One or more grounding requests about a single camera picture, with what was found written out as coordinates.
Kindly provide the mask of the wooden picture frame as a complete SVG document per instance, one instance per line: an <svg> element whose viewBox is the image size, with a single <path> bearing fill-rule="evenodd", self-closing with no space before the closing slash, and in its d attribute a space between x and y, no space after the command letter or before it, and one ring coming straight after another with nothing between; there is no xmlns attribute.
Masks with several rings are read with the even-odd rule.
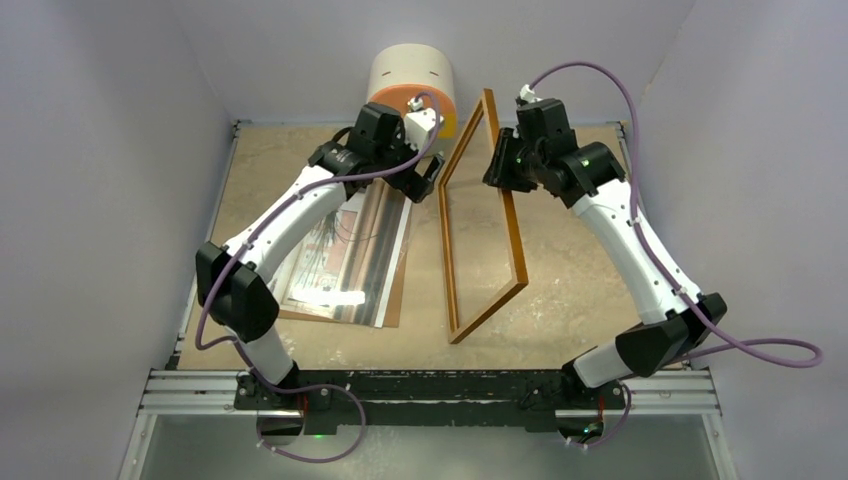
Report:
<svg viewBox="0 0 848 480"><path fill-rule="evenodd" d="M436 182L435 193L438 200L448 343L451 345L461 343L529 284L526 257L522 245L513 194L509 190L500 189L498 196L504 214L511 279L497 291L495 296L469 322L466 324L460 323L459 296L454 265L455 249L452 241L451 214L449 212L448 182L455 173L462 155L465 153L472 136L480 124L485 125L484 130L488 150L490 153L493 153L499 138L500 125L494 92L490 88L484 88L482 90L469 120L459 133L453 150L445 162L441 176Z"/></svg>

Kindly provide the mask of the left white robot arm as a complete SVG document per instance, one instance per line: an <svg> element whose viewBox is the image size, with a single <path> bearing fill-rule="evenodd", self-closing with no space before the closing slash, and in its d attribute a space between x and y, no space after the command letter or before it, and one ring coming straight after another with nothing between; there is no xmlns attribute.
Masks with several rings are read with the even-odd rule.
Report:
<svg viewBox="0 0 848 480"><path fill-rule="evenodd" d="M320 144L289 189L243 231L217 245L204 243L195 254L199 321L213 320L227 331L255 377L259 395L272 408L297 399L296 362L275 330L280 311L270 283L293 249L329 214L377 179L409 200L429 195L441 166L429 155L445 119L422 96L408 110L376 102L362 106L355 123Z"/></svg>

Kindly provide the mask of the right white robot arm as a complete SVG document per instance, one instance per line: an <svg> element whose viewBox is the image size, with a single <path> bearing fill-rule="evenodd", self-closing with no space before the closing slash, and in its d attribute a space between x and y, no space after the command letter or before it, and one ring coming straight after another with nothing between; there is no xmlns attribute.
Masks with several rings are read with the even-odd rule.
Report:
<svg viewBox="0 0 848 480"><path fill-rule="evenodd" d="M500 129L485 184L529 193L543 187L593 232L633 299L639 325L563 367L561 392L576 407L596 399L601 386L631 375L648 377L699 346L709 324L727 313L719 293L706 294L686 275L668 280L676 264L646 221L630 208L631 185L603 143L580 146L565 105L557 99L517 103L518 124Z"/></svg>

